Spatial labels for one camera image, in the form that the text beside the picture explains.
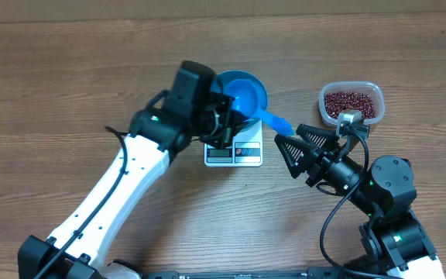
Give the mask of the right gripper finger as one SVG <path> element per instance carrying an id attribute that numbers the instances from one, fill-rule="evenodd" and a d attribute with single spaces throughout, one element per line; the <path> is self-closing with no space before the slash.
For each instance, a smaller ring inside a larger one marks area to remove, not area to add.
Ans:
<path id="1" fill-rule="evenodd" d="M 296 129 L 300 137 L 295 143 L 301 150 L 321 148 L 326 151 L 340 150 L 339 137 L 334 130 L 322 129 L 306 124 L 300 124 Z"/>
<path id="2" fill-rule="evenodd" d="M 312 164 L 312 145 L 302 139 L 277 134 L 274 142 L 281 152 L 292 178 L 299 177 Z"/>

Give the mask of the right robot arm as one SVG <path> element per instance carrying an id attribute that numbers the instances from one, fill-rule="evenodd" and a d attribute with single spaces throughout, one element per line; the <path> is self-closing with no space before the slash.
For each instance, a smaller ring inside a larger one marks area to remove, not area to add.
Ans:
<path id="1" fill-rule="evenodd" d="M 332 187 L 341 203 L 367 215 L 359 227 L 365 255 L 330 267 L 311 267 L 309 278 L 443 278 L 442 263 L 411 205 L 417 197 L 409 160 L 369 159 L 365 124 L 343 122 L 336 130 L 301 124 L 295 136 L 276 135 L 292 177 Z"/>

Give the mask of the blue plastic measuring scoop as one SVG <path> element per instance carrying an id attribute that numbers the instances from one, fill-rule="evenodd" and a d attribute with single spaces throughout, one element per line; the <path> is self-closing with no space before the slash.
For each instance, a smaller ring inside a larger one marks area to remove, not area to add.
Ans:
<path id="1" fill-rule="evenodd" d="M 293 127 L 288 121 L 261 107 L 259 97 L 263 90 L 257 83 L 249 79 L 236 79 L 225 87 L 224 93 L 235 99 L 232 108 L 241 112 L 248 119 L 257 118 L 283 136 L 294 134 Z"/>

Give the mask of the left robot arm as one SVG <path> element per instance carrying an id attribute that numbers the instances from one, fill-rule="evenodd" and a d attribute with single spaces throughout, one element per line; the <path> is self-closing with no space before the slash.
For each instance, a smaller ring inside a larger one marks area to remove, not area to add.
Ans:
<path id="1" fill-rule="evenodd" d="M 232 98 L 209 67 L 181 63 L 163 90 L 131 119 L 125 133 L 109 128 L 121 149 L 74 212 L 45 240 L 29 236 L 20 246 L 20 278 L 100 278 L 98 268 L 122 224 L 151 184 L 192 140 L 224 149 L 237 133 Z"/>

